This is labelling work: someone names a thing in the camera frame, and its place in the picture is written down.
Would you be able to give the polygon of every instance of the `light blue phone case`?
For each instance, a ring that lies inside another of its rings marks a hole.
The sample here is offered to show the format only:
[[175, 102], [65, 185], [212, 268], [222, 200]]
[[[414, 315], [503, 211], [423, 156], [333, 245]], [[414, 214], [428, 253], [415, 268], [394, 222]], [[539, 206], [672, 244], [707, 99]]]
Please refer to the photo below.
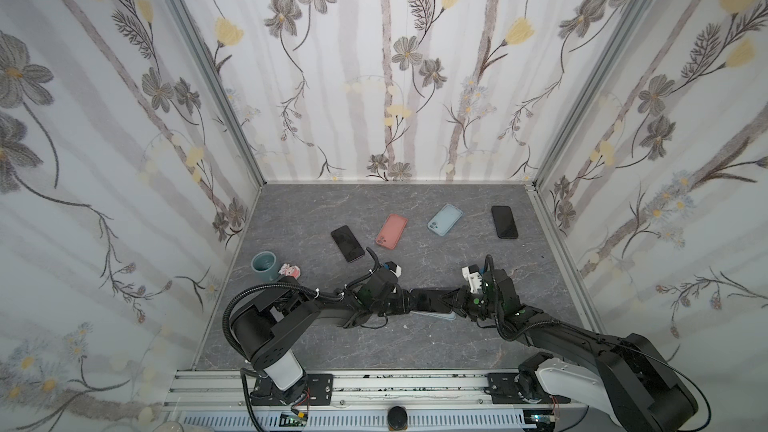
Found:
[[445, 207], [440, 209], [432, 219], [427, 223], [429, 230], [441, 237], [448, 233], [454, 224], [464, 215], [464, 212], [451, 204], [446, 204]]

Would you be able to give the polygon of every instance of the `smartphone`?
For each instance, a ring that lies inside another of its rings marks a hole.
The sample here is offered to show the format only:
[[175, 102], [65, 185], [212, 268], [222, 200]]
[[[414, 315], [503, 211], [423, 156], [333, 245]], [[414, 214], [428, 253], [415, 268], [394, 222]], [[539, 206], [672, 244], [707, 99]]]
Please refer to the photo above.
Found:
[[451, 230], [451, 227], [453, 227], [453, 225], [456, 224], [456, 221], [463, 215], [464, 212], [456, 206], [446, 204], [440, 209], [440, 212], [429, 220], [427, 227], [429, 227], [429, 230], [442, 237]]
[[499, 238], [517, 238], [518, 228], [514, 224], [512, 209], [507, 206], [491, 207], [493, 223], [496, 225], [496, 235]]
[[357, 260], [366, 254], [366, 251], [362, 250], [360, 242], [357, 241], [355, 235], [352, 234], [349, 226], [341, 226], [335, 231], [331, 232], [331, 237], [336, 245], [339, 246], [341, 254], [344, 255], [344, 259], [347, 262]]
[[389, 214], [378, 237], [376, 237], [376, 243], [389, 250], [394, 249], [407, 223], [407, 218], [397, 214]]

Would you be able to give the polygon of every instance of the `wallpaper panel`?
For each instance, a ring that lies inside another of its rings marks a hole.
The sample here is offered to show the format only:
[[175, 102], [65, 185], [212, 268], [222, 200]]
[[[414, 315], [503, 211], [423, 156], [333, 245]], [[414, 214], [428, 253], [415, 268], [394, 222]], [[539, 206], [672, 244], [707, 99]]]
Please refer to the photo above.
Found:
[[268, 179], [535, 176], [629, 0], [185, 0]]
[[540, 189], [608, 331], [695, 379], [713, 430], [765, 428], [767, 54], [768, 0], [655, 0]]
[[152, 430], [256, 190], [163, 0], [0, 0], [0, 424]]

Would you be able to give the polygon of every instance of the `metal corner post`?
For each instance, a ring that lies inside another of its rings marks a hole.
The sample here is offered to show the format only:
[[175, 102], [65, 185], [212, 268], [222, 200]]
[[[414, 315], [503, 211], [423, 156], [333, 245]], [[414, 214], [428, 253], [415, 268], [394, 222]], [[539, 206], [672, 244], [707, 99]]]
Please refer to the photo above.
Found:
[[581, 88], [579, 95], [574, 101], [571, 111], [563, 121], [560, 130], [552, 142], [549, 150], [544, 156], [542, 166], [536, 176], [534, 184], [537, 188], [547, 180], [554, 171], [555, 164], [561, 158], [565, 147], [573, 138], [581, 120], [586, 114], [592, 100], [600, 91], [600, 88], [608, 78], [608, 74], [616, 65], [621, 53], [627, 47], [635, 28], [640, 23], [645, 12], [650, 8], [653, 0], [630, 0], [627, 4], [627, 10], [621, 15], [619, 24], [608, 39], [608, 44], [598, 58], [592, 69], [589, 79]]
[[224, 91], [224, 86], [221, 84], [219, 74], [216, 73], [216, 68], [210, 61], [210, 54], [206, 50], [205, 42], [203, 42], [203, 38], [200, 36], [197, 27], [192, 20], [192, 15], [187, 9], [187, 5], [184, 3], [184, 0], [165, 0], [165, 3], [170, 8], [171, 15], [174, 17], [174, 22], [178, 26], [192, 58], [197, 63], [200, 72], [203, 74], [208, 89], [213, 94], [214, 100], [221, 111], [222, 119], [226, 124], [226, 128], [230, 131], [235, 146], [240, 152], [240, 156], [243, 157], [243, 160], [245, 161], [249, 174], [251, 174], [259, 187], [264, 186], [264, 184], [266, 184], [264, 175], [261, 173], [256, 158], [250, 151], [250, 144], [248, 143], [243, 130], [240, 128], [240, 124], [237, 121], [237, 114], [232, 109], [232, 104], [226, 98], [226, 92]]

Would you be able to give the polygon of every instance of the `pink phone case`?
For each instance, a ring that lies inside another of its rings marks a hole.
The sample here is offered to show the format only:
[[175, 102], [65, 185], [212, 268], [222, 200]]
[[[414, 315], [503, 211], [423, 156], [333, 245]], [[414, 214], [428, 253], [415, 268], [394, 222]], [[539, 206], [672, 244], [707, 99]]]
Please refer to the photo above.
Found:
[[376, 237], [376, 243], [384, 248], [390, 250], [394, 249], [400, 240], [402, 231], [406, 228], [407, 223], [407, 218], [398, 216], [397, 214], [389, 214], [379, 235]]

